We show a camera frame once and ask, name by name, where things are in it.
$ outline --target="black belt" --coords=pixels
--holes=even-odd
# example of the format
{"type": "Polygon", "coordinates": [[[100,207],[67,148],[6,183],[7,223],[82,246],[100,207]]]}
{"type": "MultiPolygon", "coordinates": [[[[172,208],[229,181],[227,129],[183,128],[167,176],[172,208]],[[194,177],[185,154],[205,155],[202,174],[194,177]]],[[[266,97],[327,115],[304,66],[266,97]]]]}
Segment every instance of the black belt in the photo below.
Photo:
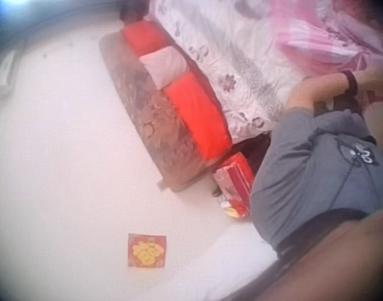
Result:
{"type": "Polygon", "coordinates": [[[347,208],[333,209],[319,214],[278,244],[276,248],[278,257],[282,261],[300,259],[343,222],[360,221],[367,215],[363,211],[347,208]]]}

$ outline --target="white pillow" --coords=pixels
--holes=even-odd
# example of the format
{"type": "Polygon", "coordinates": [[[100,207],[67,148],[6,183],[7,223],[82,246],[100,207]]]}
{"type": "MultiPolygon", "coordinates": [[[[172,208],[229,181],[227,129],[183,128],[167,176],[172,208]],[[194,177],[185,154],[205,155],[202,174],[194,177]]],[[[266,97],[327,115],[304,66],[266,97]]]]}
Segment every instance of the white pillow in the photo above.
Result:
{"type": "Polygon", "coordinates": [[[189,71],[187,62],[173,46],[140,57],[158,90],[189,71]]]}

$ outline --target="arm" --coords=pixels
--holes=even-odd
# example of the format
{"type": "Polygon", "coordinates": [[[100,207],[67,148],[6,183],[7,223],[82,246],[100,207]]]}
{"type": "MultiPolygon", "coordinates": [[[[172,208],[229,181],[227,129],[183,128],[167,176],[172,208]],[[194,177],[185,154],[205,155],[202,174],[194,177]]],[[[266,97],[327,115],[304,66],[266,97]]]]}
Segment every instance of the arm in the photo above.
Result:
{"type": "MultiPolygon", "coordinates": [[[[355,71],[353,75],[359,90],[374,90],[383,86],[383,70],[355,71]]],[[[309,78],[301,82],[291,93],[286,109],[303,107],[314,110],[315,102],[321,102],[342,95],[349,88],[347,77],[343,73],[334,73],[309,78]]]]}

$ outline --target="white bedsheet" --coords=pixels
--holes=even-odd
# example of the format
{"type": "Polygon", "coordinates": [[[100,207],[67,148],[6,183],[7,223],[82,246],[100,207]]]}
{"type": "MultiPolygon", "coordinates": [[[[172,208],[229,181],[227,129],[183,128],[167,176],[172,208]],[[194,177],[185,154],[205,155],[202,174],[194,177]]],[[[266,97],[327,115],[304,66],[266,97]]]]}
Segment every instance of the white bedsheet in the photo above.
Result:
{"type": "Polygon", "coordinates": [[[218,301],[257,278],[276,259],[252,223],[235,223],[189,267],[136,301],[218,301]]]}
{"type": "Polygon", "coordinates": [[[235,8],[238,3],[152,0],[148,16],[161,23],[206,74],[234,143],[272,130],[291,89],[303,77],[276,48],[269,1],[251,6],[254,18],[241,14],[235,8]]]}

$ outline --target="pillow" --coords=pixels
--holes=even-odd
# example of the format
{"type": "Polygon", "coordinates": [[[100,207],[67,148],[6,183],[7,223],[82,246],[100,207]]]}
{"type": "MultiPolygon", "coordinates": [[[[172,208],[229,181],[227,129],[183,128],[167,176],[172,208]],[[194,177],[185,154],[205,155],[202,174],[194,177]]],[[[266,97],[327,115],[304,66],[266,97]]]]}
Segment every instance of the pillow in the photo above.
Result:
{"type": "Polygon", "coordinates": [[[188,72],[185,58],[172,46],[143,55],[140,61],[153,78],[158,90],[188,72]]]}
{"type": "Polygon", "coordinates": [[[231,146],[222,112],[214,105],[192,72],[164,89],[206,160],[217,159],[231,146]]]}
{"type": "Polygon", "coordinates": [[[156,25],[145,20],[127,25],[122,34],[138,57],[170,45],[168,37],[156,25]]]}

